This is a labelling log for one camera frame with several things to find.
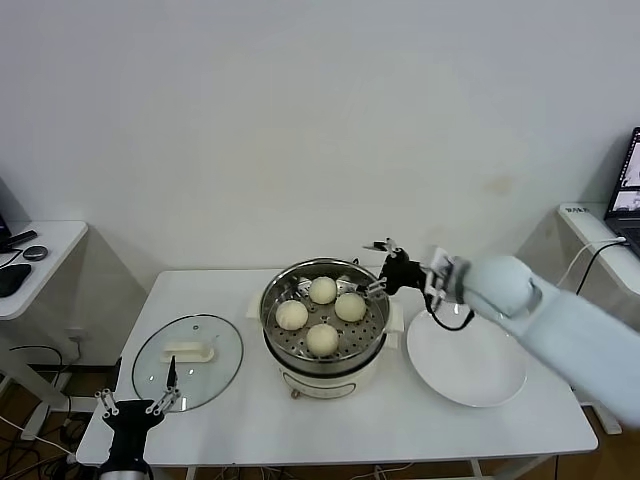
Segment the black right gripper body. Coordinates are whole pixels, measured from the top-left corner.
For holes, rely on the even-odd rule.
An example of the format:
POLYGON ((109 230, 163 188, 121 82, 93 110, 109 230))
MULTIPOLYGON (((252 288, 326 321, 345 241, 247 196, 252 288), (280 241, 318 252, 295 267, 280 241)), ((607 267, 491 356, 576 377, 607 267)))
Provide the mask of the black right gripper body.
POLYGON ((401 257, 387 257, 382 265, 379 279, 384 283, 387 295, 395 295, 401 288, 411 288, 424 292, 426 272, 417 261, 401 257))

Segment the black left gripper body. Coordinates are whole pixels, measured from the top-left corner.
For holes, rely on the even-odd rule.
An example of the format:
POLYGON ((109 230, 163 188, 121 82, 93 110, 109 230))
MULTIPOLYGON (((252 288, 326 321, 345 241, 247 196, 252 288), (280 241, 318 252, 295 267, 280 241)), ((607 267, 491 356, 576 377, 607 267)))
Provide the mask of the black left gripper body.
POLYGON ((141 460, 144 456, 148 432, 164 420, 164 413, 154 407, 152 400, 124 400, 103 415, 113 438, 109 459, 141 460))

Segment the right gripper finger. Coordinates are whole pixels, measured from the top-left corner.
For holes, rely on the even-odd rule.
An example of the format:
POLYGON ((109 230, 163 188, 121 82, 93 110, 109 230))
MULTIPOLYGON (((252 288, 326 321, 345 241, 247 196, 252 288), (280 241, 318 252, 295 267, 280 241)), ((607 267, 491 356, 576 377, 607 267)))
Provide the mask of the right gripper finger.
POLYGON ((385 254, 385 263, 407 263, 410 261, 410 257, 407 252, 397 245, 397 243, 390 237, 385 240, 373 241, 363 246, 364 249, 380 252, 385 254))
POLYGON ((387 294, 386 286, 386 280, 379 279, 368 285, 358 285, 356 292, 367 299, 381 298, 387 294))

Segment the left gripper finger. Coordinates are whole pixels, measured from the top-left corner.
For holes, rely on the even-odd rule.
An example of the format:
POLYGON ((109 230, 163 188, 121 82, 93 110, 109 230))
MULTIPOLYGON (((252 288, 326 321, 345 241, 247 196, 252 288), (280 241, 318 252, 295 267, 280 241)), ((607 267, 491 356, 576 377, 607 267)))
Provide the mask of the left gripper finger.
POLYGON ((177 387, 176 358, 172 356, 163 394, 158 400, 155 400, 146 408, 146 413, 166 414, 174 406, 179 397, 180 390, 177 387))
POLYGON ((96 399, 102 405, 104 418, 109 418, 119 413, 114 398, 114 393, 118 384, 122 364, 122 358, 119 358, 109 370, 106 377, 106 385, 95 393, 96 399))

